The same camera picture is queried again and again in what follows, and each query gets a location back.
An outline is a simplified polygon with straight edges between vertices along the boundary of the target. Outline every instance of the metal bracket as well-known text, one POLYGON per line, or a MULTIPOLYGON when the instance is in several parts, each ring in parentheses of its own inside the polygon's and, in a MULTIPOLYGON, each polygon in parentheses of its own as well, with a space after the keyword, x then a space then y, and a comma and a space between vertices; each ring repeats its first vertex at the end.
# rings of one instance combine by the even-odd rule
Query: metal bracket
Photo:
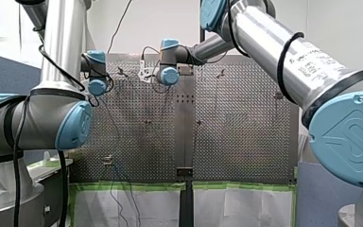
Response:
POLYGON ((177 168, 178 177, 193 177, 192 167, 178 167, 177 168))
POLYGON ((146 61, 140 60, 140 71, 138 72, 138 77, 142 82, 153 83, 156 79, 152 79, 153 75, 159 72, 159 67, 146 67, 146 61))

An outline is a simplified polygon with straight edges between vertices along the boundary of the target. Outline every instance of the pegboard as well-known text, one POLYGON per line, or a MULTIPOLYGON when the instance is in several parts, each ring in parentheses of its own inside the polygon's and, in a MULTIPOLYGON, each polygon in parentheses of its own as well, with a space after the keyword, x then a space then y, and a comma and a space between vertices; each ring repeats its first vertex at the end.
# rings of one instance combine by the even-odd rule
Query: pegboard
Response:
POLYGON ((109 56, 107 71, 114 88, 94 108, 90 136, 72 166, 72 182, 176 181, 174 89, 156 93, 138 79, 138 70, 138 58, 109 56), (114 166, 103 165, 109 155, 114 166))
POLYGON ((196 181, 293 179, 298 108, 277 98, 277 85, 252 60, 226 56, 196 67, 194 77, 181 79, 165 94, 135 76, 138 56, 110 55, 108 61, 115 88, 94 109, 72 182, 175 182, 181 165, 193 167, 196 181), (126 77, 118 75, 120 69, 126 77), (181 127, 183 121, 188 124, 181 127), (110 154, 116 167, 103 166, 110 154))
POLYGON ((197 181, 291 183, 298 108, 253 60, 227 56, 196 70, 197 181))

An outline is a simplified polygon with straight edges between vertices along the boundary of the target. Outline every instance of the wire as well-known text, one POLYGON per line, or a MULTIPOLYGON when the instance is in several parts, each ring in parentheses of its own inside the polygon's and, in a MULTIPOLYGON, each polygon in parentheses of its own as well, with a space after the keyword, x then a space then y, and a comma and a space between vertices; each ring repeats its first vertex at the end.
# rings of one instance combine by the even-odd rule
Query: wire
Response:
POLYGON ((69 195, 68 191, 69 189, 67 183, 67 167, 66 167, 66 159, 64 158, 64 151, 58 150, 58 154, 59 154, 60 168, 61 168, 61 189, 63 191, 59 227, 65 227, 66 216, 67 216, 67 202, 69 195))
POLYGON ((124 210, 123 205, 122 205, 122 203, 120 203, 119 200, 116 199, 116 197, 112 193, 112 191, 113 191, 113 185, 114 185, 114 181, 112 181, 112 185, 111 185, 111 192, 110 192, 111 193, 111 197, 112 197, 112 199, 114 201, 116 201, 117 205, 119 205, 119 207, 120 207, 120 211, 119 211, 120 218, 122 218, 126 222, 126 226, 129 227, 128 220, 122 214, 123 213, 123 210, 124 210))
POLYGON ((285 46, 283 47, 281 56, 278 61, 277 70, 276 70, 276 78, 278 80, 279 88, 280 88, 282 94, 285 96, 285 98, 287 98, 287 100, 289 100, 293 104, 296 104, 296 102, 293 100, 293 98, 290 96, 287 89, 285 88, 285 82, 284 82, 284 77, 283 77, 283 71, 285 68, 285 56, 287 54, 288 49, 290 48, 290 45, 295 40, 297 40, 299 38, 303 38, 303 37, 304 37, 304 34, 302 32, 297 32, 285 43, 285 46))
POLYGON ((167 87, 167 89, 166 89, 166 90, 164 90, 164 91, 159 91, 159 90, 157 90, 157 89, 155 88, 154 82, 152 81, 152 79, 156 78, 156 77, 155 77, 155 75, 154 75, 154 73, 155 73, 155 69, 157 68, 157 66, 158 66, 159 62, 160 62, 160 60, 158 60, 158 61, 156 62, 155 66, 154 66, 154 69, 152 70, 152 75, 151 75, 151 88, 152 88, 152 89, 153 89, 156 93, 158 93, 158 94, 165 94, 165 93, 168 93, 168 92, 169 92, 169 90, 170 90, 170 88, 171 88, 172 86, 168 86, 168 87, 167 87))
POLYGON ((206 63, 217 63, 219 61, 221 61, 222 59, 225 58, 225 56, 228 54, 229 51, 226 51, 219 59, 214 60, 214 61, 207 61, 206 63))
POLYGON ((117 24, 117 29, 116 29, 116 31, 115 31, 115 32, 113 33, 113 35, 112 35, 112 38, 111 38, 111 44, 109 45, 108 52, 107 52, 108 54, 109 54, 109 52, 110 52, 110 51, 111 51, 111 49, 112 49, 113 39, 114 39, 114 37, 117 35, 117 32, 119 31, 119 28, 120 28, 120 26, 122 25, 123 19, 125 18, 126 13, 127 13, 127 12, 128 12, 128 10, 129 10, 129 6, 130 6, 131 2, 132 2, 132 0, 129 0, 128 5, 126 6, 125 11, 123 12, 122 17, 120 18, 119 24, 117 24))
MULTIPOLYGON (((105 92, 105 93, 108 93, 108 92, 110 92, 112 89, 113 89, 113 86, 114 86, 114 82, 113 82, 113 79, 111 78, 111 75, 109 74, 109 73, 105 73, 105 74, 102 74, 102 73, 100 73, 100 72, 98 72, 98 71, 96 71, 95 70, 95 68, 94 68, 94 66, 93 66, 93 64, 91 63, 91 61, 90 61, 90 59, 85 55, 85 54, 81 54, 81 57, 87 62, 87 64, 88 64, 88 67, 92 70, 92 71, 94 71, 95 73, 97 73, 98 75, 100 75, 101 77, 103 77, 103 78, 106 78, 107 80, 108 80, 108 82, 110 83, 110 86, 108 87, 108 89, 107 89, 107 91, 105 92)), ((88 76, 88 77, 86 77, 85 76, 85 73, 84 73, 84 78, 85 79, 89 79, 90 78, 90 76, 88 76)))
POLYGON ((14 179, 15 179, 15 201, 14 201, 14 212, 13 212, 13 226, 19 226, 19 214, 20 214, 20 199, 21 199, 21 183, 20 183, 20 170, 19 170, 19 161, 18 161, 18 149, 19 149, 19 142, 20 136, 22 134, 23 126, 25 125, 26 121, 26 112, 27 112, 27 105, 29 101, 29 96, 23 102, 23 109, 22 115, 20 118, 19 126, 17 127, 17 132, 14 137, 14 144, 13 144, 13 168, 14 168, 14 179))
MULTIPOLYGON (((117 176, 117 179, 121 179, 120 177, 120 173, 119 173, 119 169, 117 169, 116 166, 114 166, 114 171, 116 172, 116 176, 117 176)), ((140 210, 138 209, 138 206, 137 206, 137 202, 135 201, 135 198, 134 198, 134 194, 132 192, 132 185, 131 185, 131 180, 127 177, 127 175, 125 174, 125 178, 126 178, 126 182, 129 184, 129 187, 130 187, 130 194, 131 194, 131 199, 134 203, 134 206, 135 206, 135 209, 137 211, 137 221, 138 221, 138 227, 141 227, 141 215, 140 215, 140 210)))
POLYGON ((148 45, 148 46, 144 47, 144 49, 143 49, 143 53, 141 54, 141 60, 145 59, 145 53, 146 53, 147 49, 151 49, 151 50, 155 51, 155 53, 161 54, 157 49, 155 49, 154 47, 148 45))
POLYGON ((65 77, 67 77, 69 80, 73 81, 75 84, 77 84, 80 87, 80 91, 85 91, 85 87, 84 85, 78 81, 77 79, 75 79, 74 77, 72 77, 72 75, 70 75, 69 73, 67 73, 64 69, 62 69, 60 66, 58 66, 50 57, 49 55, 45 52, 44 48, 43 48, 43 44, 40 45, 40 47, 38 47, 38 50, 40 51, 40 53, 43 55, 44 58, 46 58, 52 65, 55 66, 55 68, 57 68, 60 73, 62 75, 64 75, 65 77))
MULTIPOLYGON (((111 114, 111 110, 109 109, 108 107, 108 104, 104 101, 103 98, 99 98, 99 100, 104 104, 104 107, 105 109, 107 110, 108 112, 108 116, 110 117, 111 121, 112 121, 112 124, 114 125, 114 128, 116 129, 116 132, 118 134, 118 138, 120 140, 120 132, 119 132, 119 129, 117 128, 117 125, 116 125, 116 122, 111 114)), ((119 181, 121 181, 121 176, 119 174, 119 171, 117 169, 116 166, 114 166, 114 170, 115 170, 115 173, 116 173, 116 177, 117 179, 119 179, 119 181)), ((134 198, 134 195, 133 195, 133 192, 132 192, 132 185, 131 185, 131 180, 129 179, 129 177, 125 174, 125 178, 126 178, 126 181, 129 183, 129 186, 130 186, 130 193, 131 193, 131 198, 134 202, 134 206, 135 206, 135 209, 137 211, 137 219, 138 219, 138 223, 139 223, 139 227, 141 227, 141 216, 140 216, 140 210, 138 209, 138 206, 137 206, 137 202, 134 198)), ((119 204, 119 206, 121 207, 121 211, 123 211, 123 206, 120 204, 120 202, 112 195, 112 187, 113 187, 113 183, 114 183, 114 179, 112 180, 112 186, 111 186, 111 196, 113 197, 113 199, 119 204)))
POLYGON ((234 48, 243 56, 249 58, 250 56, 244 52, 242 49, 240 49, 240 46, 237 44, 237 41, 235 40, 234 33, 233 33, 233 25, 232 25, 232 4, 231 0, 228 0, 228 23, 229 23, 229 32, 231 34, 232 43, 234 45, 234 48))

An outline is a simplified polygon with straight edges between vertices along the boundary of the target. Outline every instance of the white paper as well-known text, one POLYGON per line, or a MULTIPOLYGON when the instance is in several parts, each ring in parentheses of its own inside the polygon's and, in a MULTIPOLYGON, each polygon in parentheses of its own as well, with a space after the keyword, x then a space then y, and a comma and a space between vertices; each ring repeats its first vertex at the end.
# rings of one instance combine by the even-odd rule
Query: white paper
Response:
MULTIPOLYGON (((129 191, 112 191, 122 204, 122 216, 129 227, 137 227, 137 211, 129 191)), ((140 211, 141 226, 178 227, 180 191, 140 192, 133 197, 140 211)), ((81 191, 76 196, 76 227, 126 227, 119 216, 120 206, 112 198, 110 191, 81 191)))
POLYGON ((224 226, 260 227, 262 191, 228 188, 224 226))
POLYGON ((264 191, 260 227, 291 226, 291 192, 264 191))
POLYGON ((195 226, 291 227, 292 192, 194 190, 195 226))
POLYGON ((226 190, 194 190, 194 226, 222 227, 226 190))

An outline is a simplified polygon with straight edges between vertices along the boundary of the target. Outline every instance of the label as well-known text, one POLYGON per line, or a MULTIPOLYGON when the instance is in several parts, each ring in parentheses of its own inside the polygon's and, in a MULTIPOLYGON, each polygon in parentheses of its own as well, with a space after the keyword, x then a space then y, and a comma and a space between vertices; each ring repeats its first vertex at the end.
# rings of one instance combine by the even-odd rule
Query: label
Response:
POLYGON ((337 79, 340 71, 347 69, 311 43, 303 45, 307 47, 305 51, 285 59, 285 64, 290 64, 290 68, 299 77, 311 82, 323 82, 328 78, 337 79))

